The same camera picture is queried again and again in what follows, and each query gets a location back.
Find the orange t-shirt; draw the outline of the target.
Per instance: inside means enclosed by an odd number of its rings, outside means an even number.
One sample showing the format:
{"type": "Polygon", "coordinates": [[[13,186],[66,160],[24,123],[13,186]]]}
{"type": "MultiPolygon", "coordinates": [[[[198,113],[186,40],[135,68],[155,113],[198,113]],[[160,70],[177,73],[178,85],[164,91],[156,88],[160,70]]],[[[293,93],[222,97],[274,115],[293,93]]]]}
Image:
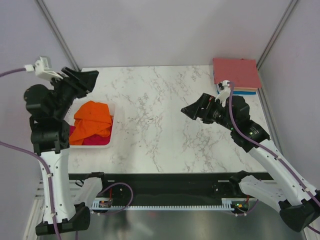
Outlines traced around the orange t-shirt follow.
{"type": "Polygon", "coordinates": [[[97,122],[107,122],[112,120],[113,116],[110,114],[108,104],[88,101],[84,103],[73,116],[74,121],[76,119],[91,120],[97,122]]]}

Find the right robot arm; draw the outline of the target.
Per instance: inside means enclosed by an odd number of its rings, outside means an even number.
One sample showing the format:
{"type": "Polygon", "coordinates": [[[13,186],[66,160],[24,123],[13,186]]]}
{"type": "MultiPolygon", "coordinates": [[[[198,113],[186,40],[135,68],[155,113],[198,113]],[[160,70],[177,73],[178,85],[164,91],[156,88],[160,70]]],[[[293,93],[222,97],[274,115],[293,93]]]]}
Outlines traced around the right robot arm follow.
{"type": "Polygon", "coordinates": [[[257,198],[279,213],[293,231],[301,232],[320,216],[320,191],[301,176],[277,149],[269,134],[251,120],[250,107],[242,96],[231,96],[225,105],[216,97],[203,93],[191,105],[180,110],[192,120],[219,124],[230,130],[233,141],[258,161],[278,187],[272,187],[240,171],[231,178],[229,191],[257,198]]]}

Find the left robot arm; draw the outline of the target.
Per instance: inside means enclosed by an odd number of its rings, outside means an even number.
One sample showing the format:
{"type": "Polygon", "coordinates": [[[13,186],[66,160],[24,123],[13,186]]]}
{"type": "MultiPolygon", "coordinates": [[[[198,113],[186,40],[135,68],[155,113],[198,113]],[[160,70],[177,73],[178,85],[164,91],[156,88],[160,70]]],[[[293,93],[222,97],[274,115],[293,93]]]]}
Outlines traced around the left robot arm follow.
{"type": "Polygon", "coordinates": [[[75,99],[93,91],[98,75],[96,70],[81,72],[64,67],[62,74],[49,77],[53,89],[36,84],[24,93],[26,110],[31,114],[30,140],[41,167],[44,190],[45,210],[35,228],[37,236],[87,230],[93,201],[110,191],[109,183],[102,180],[103,173],[91,173],[72,197],[68,171],[70,125],[65,116],[75,99]]]}

